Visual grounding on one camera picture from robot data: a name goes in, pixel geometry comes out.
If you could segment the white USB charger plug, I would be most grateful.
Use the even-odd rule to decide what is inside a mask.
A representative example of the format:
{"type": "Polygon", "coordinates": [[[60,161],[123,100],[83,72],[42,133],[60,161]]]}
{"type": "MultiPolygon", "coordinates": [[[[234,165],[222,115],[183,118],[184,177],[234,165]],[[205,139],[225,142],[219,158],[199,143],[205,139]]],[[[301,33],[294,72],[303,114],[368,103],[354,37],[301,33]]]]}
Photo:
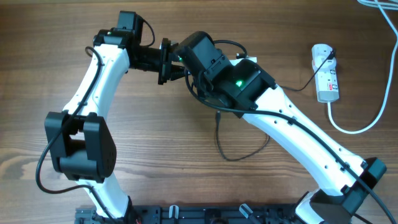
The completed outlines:
{"type": "Polygon", "coordinates": [[[316,71],[329,71],[336,68],[335,53],[329,55],[314,55],[312,60],[312,68],[316,71]]]}

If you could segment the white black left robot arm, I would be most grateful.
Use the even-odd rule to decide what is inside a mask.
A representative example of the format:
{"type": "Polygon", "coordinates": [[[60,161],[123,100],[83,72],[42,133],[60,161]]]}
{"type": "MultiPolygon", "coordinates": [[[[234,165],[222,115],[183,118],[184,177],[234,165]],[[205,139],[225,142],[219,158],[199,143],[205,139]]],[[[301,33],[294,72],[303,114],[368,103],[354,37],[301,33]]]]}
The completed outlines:
{"type": "Polygon", "coordinates": [[[37,164],[36,183],[48,194],[62,193],[41,183],[42,163],[50,154],[54,170],[76,182],[64,192],[85,189],[95,203],[88,216],[93,223],[142,221],[113,172],[117,152],[106,118],[121,78],[129,69],[157,72],[160,85],[184,76],[169,39],[158,49],[141,44],[146,23],[136,12],[121,11],[116,27],[99,31],[86,48],[93,53],[91,63],[75,95],[61,112],[49,112],[45,119],[48,144],[37,164]]]}

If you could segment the white power strip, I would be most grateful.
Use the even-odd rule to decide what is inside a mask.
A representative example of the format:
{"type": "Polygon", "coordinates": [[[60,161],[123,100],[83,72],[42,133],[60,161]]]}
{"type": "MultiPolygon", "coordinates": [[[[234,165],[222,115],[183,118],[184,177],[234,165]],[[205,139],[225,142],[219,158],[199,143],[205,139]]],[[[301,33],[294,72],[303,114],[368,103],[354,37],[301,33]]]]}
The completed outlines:
{"type": "MultiPolygon", "coordinates": [[[[329,55],[335,50],[327,44],[315,44],[312,47],[312,59],[314,55],[329,55]]],[[[336,68],[329,71],[315,72],[315,86],[317,100],[320,103],[334,102],[339,99],[339,87],[336,76],[336,68]]]]}

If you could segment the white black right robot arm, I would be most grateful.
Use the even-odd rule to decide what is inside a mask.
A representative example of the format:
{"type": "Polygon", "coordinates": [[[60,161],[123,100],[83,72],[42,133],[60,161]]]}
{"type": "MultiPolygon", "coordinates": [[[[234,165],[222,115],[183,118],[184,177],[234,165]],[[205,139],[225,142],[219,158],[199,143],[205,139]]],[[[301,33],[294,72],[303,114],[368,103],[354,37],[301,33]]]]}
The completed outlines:
{"type": "Polygon", "coordinates": [[[310,173],[317,189],[305,194],[294,214],[304,223],[349,223],[386,172],[334,141],[307,118],[275,80],[245,55],[230,60],[209,34],[197,31],[175,54],[186,83],[203,104],[232,112],[280,144],[310,173]]]}

